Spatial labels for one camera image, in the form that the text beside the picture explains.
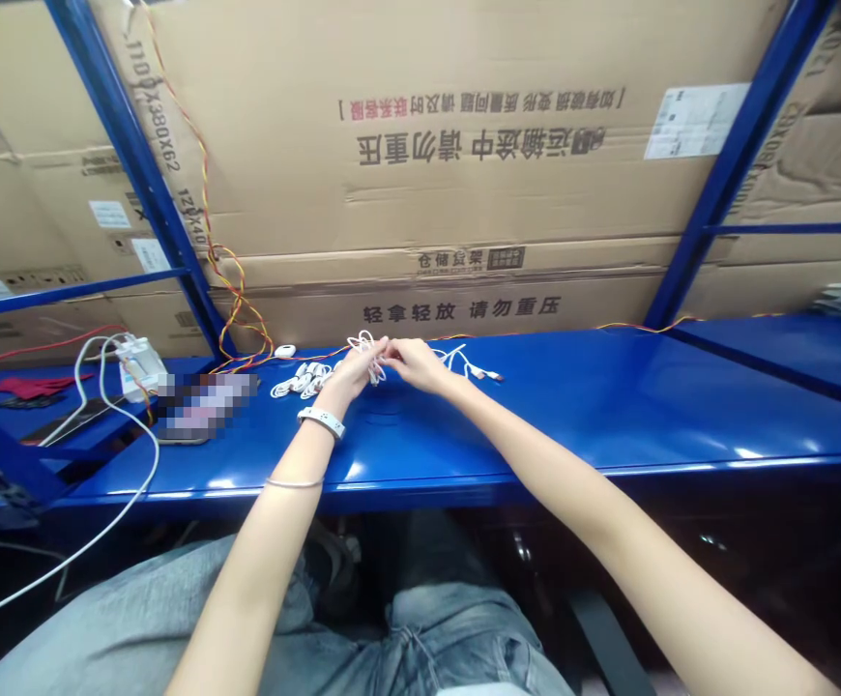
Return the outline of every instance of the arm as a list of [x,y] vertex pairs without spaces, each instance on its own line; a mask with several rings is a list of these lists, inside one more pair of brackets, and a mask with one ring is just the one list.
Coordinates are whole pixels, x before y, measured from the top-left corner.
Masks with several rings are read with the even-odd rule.
[[447,371],[425,343],[392,341],[387,363],[405,381],[442,395],[465,414],[530,492],[585,542],[691,693],[841,693],[617,486]]
[[[383,339],[372,351],[350,351],[314,407],[343,421],[350,402],[368,381],[372,360],[385,345]],[[318,481],[333,448],[334,435],[320,423],[305,420],[270,478]],[[263,487],[237,533],[167,694],[257,693],[288,581],[320,497],[320,485]]]

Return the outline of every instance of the cardboard box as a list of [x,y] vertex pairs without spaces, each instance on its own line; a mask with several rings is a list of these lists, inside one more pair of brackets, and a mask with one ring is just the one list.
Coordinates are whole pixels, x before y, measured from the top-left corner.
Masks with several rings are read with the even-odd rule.
[[[146,17],[95,9],[203,240],[189,219],[198,147],[159,84]],[[211,156],[214,235],[242,256],[675,234],[784,12],[772,0],[153,6]],[[679,102],[707,114],[673,128]],[[652,159],[663,148],[677,155]]]
[[[275,344],[333,346],[360,329],[375,335],[433,338],[453,334],[517,334],[588,329],[609,322],[642,322],[661,273],[436,283],[420,287],[365,285],[315,294],[256,291],[248,298],[263,315]],[[217,293],[226,318],[230,296]],[[253,321],[242,313],[241,319]],[[241,351],[262,338],[231,330]]]
[[723,266],[841,261],[841,234],[739,235],[728,244]]
[[841,222],[841,114],[801,117],[734,224]]
[[116,297],[112,306],[133,334],[146,336],[164,358],[210,356],[191,307],[181,292]]
[[0,3],[0,132],[21,155],[110,144],[45,3]]
[[[32,190],[91,279],[170,268],[113,148],[36,155],[24,163]],[[179,284],[166,281],[165,289],[178,291]]]
[[[0,314],[0,354],[64,341],[106,324],[121,324],[121,317],[111,301],[101,296],[5,312]],[[72,364],[81,347],[76,343],[9,358],[0,364]]]
[[841,5],[740,186],[726,224],[841,222]]
[[707,269],[691,286],[681,314],[727,319],[804,311],[834,282],[841,282],[841,261]]
[[30,190],[23,163],[0,157],[0,273],[75,262]]
[[46,6],[0,4],[0,278],[27,291],[44,287],[31,274],[102,280],[161,259]]
[[[248,256],[242,259],[246,283],[255,288],[301,288],[401,281],[453,282],[463,278],[511,278],[536,274],[584,274],[603,269],[664,271],[672,261],[678,237],[550,242],[512,246],[435,246],[368,251]],[[719,262],[733,246],[717,240],[708,261]],[[240,284],[232,260],[220,264],[235,286]],[[210,267],[212,286],[221,281]]]
[[[0,353],[63,341],[106,324],[121,324],[136,335],[147,336],[164,358],[211,355],[181,292],[115,298],[93,295],[0,314]],[[76,343],[18,356],[4,364],[72,364],[81,346]]]

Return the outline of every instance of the blue shelf surface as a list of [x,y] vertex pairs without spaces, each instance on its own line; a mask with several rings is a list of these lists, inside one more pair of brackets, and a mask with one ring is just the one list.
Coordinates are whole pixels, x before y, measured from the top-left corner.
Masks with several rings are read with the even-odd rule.
[[678,336],[841,397],[841,318],[820,314],[682,324]]
[[[609,476],[841,465],[840,402],[667,335],[611,329],[462,342],[471,361],[506,378],[479,382],[486,393]],[[164,447],[146,501],[191,514],[228,499],[248,504],[297,430],[306,402],[268,394],[297,365],[260,367],[259,395],[214,440]],[[469,422],[391,371],[366,388],[345,424],[325,479],[325,511],[526,498]],[[151,462],[152,443],[141,438],[54,507],[120,505]]]
[[[204,368],[205,365],[211,362],[211,358],[179,358],[164,362],[171,372],[190,373]],[[86,396],[88,398],[100,396],[98,380],[99,366],[97,364],[84,364],[82,365],[82,374],[94,375],[91,379],[86,379],[82,382]],[[52,379],[72,376],[73,367],[71,365],[0,370],[0,382],[6,377]],[[111,363],[105,370],[104,383],[108,396],[113,398],[114,396],[121,395],[121,379],[118,376],[117,363]],[[75,390],[75,386],[70,386],[63,391],[63,394],[66,396],[65,399],[46,408],[30,409],[27,411],[0,408],[0,428],[12,437],[20,440],[39,427],[63,418],[79,405],[79,396]],[[0,402],[11,397],[12,395],[10,393],[0,392]],[[141,413],[145,408],[143,403],[130,404],[124,402],[121,406],[134,414]],[[112,440],[131,425],[131,421],[121,414],[111,413],[96,419],[89,427],[82,428],[75,435],[63,440],[60,446],[83,450],[107,447]]]

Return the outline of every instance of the smartphone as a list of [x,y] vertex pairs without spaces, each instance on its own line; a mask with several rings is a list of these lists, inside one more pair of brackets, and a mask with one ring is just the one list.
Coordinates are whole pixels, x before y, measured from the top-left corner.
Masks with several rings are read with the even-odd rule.
[[[115,406],[120,405],[124,401],[123,396],[112,396],[110,397],[111,403]],[[104,414],[106,414],[111,409],[108,408],[108,405],[102,401],[100,398],[91,398],[85,402],[85,408],[82,409],[81,413],[72,419],[69,424],[60,432],[56,438],[50,443],[51,445],[55,445],[56,443],[65,440],[74,432],[81,430],[85,425],[94,421],[95,419],[99,419]],[[21,438],[22,445],[39,445],[43,442],[51,432],[56,430],[60,425],[63,424],[70,415],[74,413],[75,409],[69,411],[66,415],[61,416],[56,420],[52,420],[47,425],[37,428],[34,432],[25,437]]]

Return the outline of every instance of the white charger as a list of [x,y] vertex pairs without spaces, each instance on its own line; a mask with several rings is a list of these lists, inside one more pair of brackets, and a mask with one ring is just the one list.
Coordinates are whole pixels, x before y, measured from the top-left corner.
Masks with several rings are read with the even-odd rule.
[[128,334],[117,345],[114,354],[120,361],[118,369],[121,372],[121,389],[127,401],[139,403],[143,401],[143,390],[159,390],[160,377],[166,374],[166,366],[160,354],[150,345],[149,338],[136,338]]

